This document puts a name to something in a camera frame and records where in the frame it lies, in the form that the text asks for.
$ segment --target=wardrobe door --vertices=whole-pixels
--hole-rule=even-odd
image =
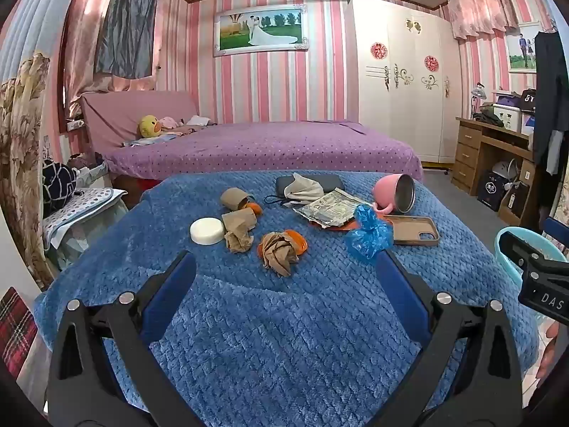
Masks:
[[[443,130],[439,162],[454,162],[459,121],[462,114],[462,78],[459,44],[452,35],[451,23],[438,18],[443,74]]]
[[[439,162],[443,122],[443,77],[438,17],[412,11],[415,38],[415,153]]]
[[[391,114],[385,68],[389,67],[390,47],[385,17],[386,3],[381,0],[352,0],[351,4],[358,51],[360,123],[389,136]]]
[[[415,75],[415,37],[411,9],[395,4],[390,5],[388,16],[391,117],[389,136],[416,147],[414,122],[416,105],[414,90]]]

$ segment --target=pink headboard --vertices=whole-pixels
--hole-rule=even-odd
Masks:
[[[84,93],[80,101],[92,150],[101,153],[140,138],[138,122],[145,115],[170,116],[180,122],[197,114],[186,91]]]

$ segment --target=white picture frame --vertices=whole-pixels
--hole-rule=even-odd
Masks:
[[[523,22],[517,29],[506,33],[506,53],[508,72],[513,74],[536,74],[536,35],[543,31],[541,22]],[[525,55],[520,39],[526,44]]]
[[[263,51],[308,50],[305,4],[231,9],[216,14],[213,26],[214,57]]]

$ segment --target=yellow duck plush toy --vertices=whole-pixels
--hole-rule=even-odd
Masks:
[[[162,130],[162,125],[158,119],[153,115],[145,115],[138,124],[138,129],[142,138],[154,138],[159,136]]]

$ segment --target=pink mug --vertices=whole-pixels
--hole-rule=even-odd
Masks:
[[[394,210],[406,214],[415,203],[415,182],[408,174],[386,175],[377,181],[372,194],[376,200],[373,209],[378,215]]]

